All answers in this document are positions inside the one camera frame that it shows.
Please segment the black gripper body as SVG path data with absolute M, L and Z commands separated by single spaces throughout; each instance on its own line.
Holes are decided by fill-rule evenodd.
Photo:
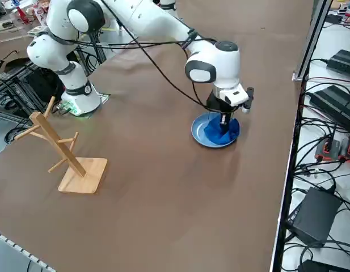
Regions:
M 211 110 L 224 113 L 230 113 L 234 110 L 234 107 L 232 107 L 230 104 L 221 99 L 216 98 L 213 91 L 210 92 L 206 100 L 206 106 Z

